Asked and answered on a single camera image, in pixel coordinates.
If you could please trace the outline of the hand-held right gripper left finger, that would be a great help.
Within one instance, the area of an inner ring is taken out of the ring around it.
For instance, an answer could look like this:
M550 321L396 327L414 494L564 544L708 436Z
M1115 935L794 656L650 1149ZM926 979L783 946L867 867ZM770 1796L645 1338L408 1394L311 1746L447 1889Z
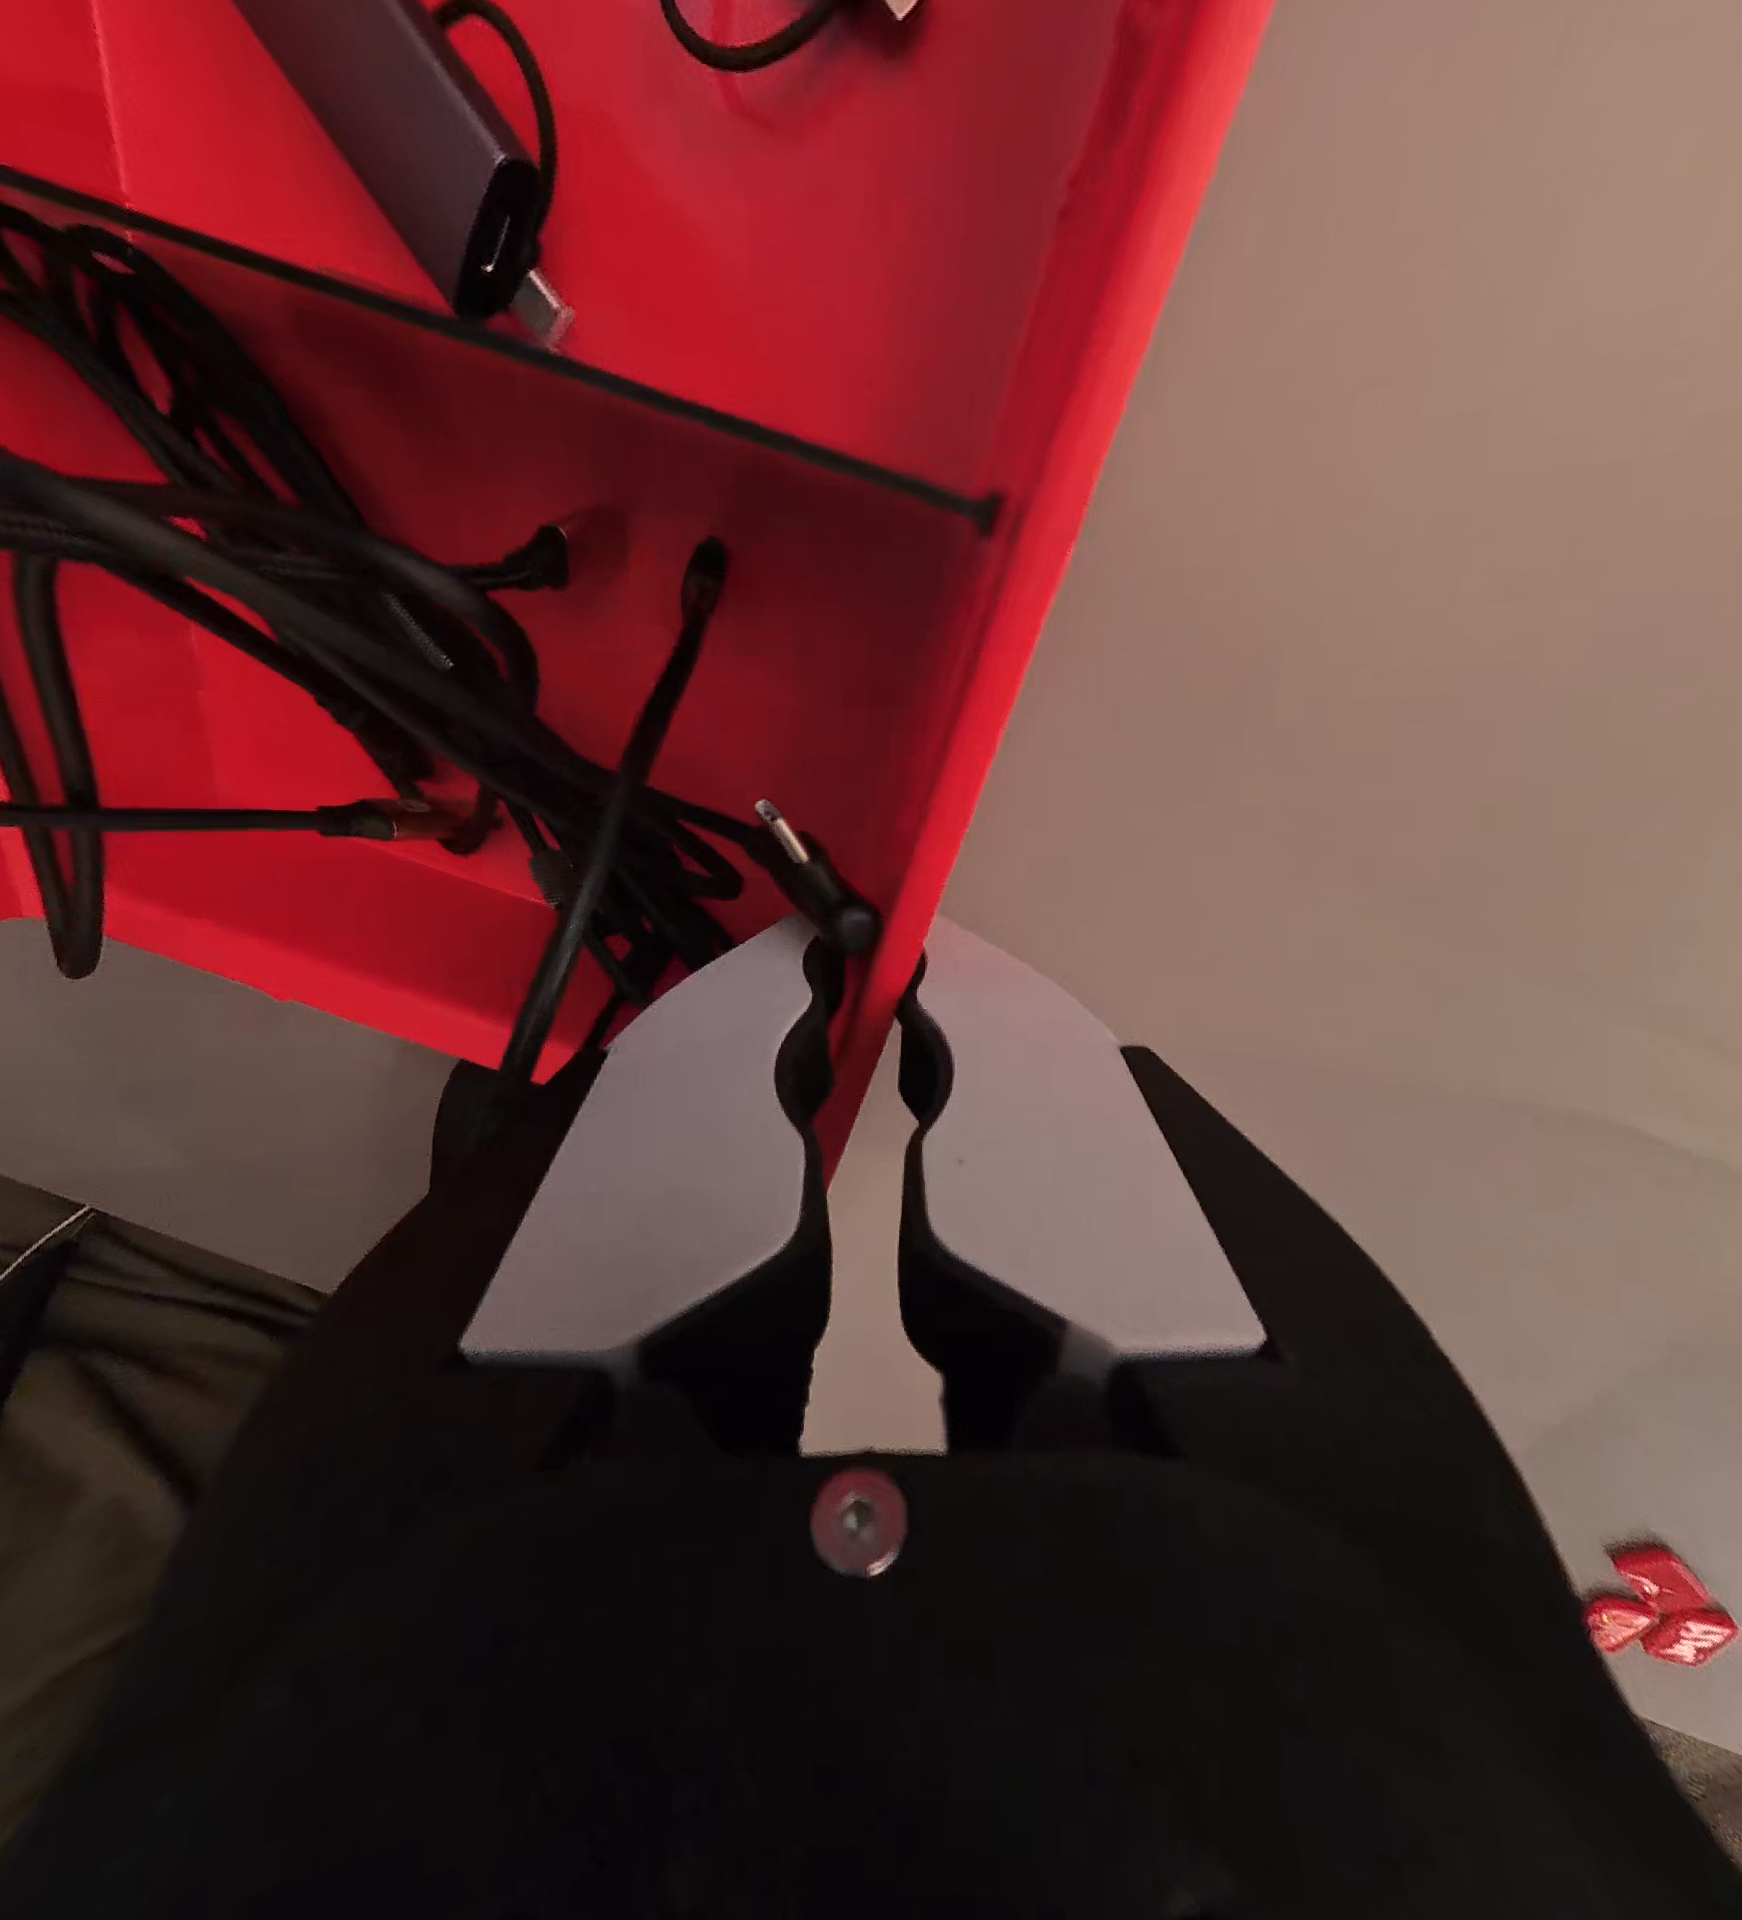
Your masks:
M665 1386L721 1449L794 1449L831 1308L828 1024L831 953L802 920L631 1022L460 1352Z

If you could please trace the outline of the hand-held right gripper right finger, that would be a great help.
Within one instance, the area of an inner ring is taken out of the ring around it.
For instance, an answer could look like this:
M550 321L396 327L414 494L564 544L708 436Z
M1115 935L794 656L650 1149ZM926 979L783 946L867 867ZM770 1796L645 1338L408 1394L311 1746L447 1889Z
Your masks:
M1245 1360L1267 1330L1113 1032L932 925L898 1006L898 1294L952 1449L1021 1445L1034 1405L1106 1427L1133 1365Z

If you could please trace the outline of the red plastic bin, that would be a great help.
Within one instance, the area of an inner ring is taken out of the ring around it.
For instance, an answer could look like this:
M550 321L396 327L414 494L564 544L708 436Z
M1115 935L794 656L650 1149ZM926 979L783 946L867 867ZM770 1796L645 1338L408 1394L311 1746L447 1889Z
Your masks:
M835 1029L862 1089L928 943L1044 614L1272 4L865 4L716 76L660 4L501 4L547 72L567 355L1008 508L970 522L545 372L123 233L229 323L369 526L485 563L580 518L509 597L550 728L607 767L706 536L722 605L656 781L774 800L884 917ZM235 4L0 4L0 162L447 313ZM78 213L0 190L53 226ZM64 571L119 806L384 791L225 640ZM111 943L485 1066L551 913L506 824L473 855L119 836Z

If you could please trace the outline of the grey usb hub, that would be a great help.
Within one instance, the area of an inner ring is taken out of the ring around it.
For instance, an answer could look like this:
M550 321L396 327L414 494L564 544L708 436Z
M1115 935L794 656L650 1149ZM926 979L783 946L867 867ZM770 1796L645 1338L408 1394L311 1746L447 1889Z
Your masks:
M572 308L541 258L559 135L540 60L498 2L238 2L293 92L461 323L560 349ZM452 44L473 20L514 60L526 143Z

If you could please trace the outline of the black bin divider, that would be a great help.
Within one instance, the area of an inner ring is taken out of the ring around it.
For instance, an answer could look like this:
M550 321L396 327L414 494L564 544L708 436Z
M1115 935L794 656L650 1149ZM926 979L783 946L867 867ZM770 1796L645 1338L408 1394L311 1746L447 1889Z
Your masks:
M49 205L57 211L78 213L91 220L129 230L134 238L155 240L177 247L181 253L209 259L240 273L257 276L277 287L311 295L323 302L337 302L360 313L423 331L431 337L473 348L481 353L506 359L509 363L545 372L567 383L610 395L618 402L643 408L667 420L689 421L705 428L728 441L756 447L774 458L799 462L806 467L831 474L835 477L880 487L923 503L939 513L958 515L977 527L981 538L991 536L1004 520L1008 498L1002 491L983 495L960 494L952 487L933 484L928 477L884 467L860 455L845 454L818 441L802 440L755 420L715 410L711 405L667 393L646 382L639 382L614 372L598 370L567 353L551 353L544 348L527 345L521 337L488 326L464 323L440 311L400 302L375 289L332 278L298 263L289 263L265 253L243 250L225 240L186 229L178 223L116 205L46 177L27 172L19 166L0 162L0 190L23 194L31 200Z

